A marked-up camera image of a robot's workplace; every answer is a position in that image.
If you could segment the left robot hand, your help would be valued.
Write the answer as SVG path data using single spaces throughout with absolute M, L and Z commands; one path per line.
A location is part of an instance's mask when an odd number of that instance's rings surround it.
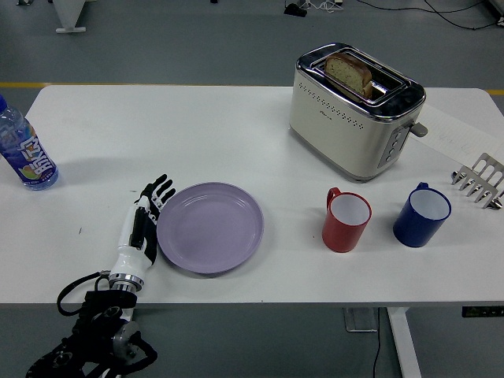
M 157 223 L 161 211 L 176 189 L 165 174 L 142 190 L 129 208 L 118 242 L 116 264 L 109 284 L 128 282 L 139 291 L 146 271 L 155 263 L 158 249 Z

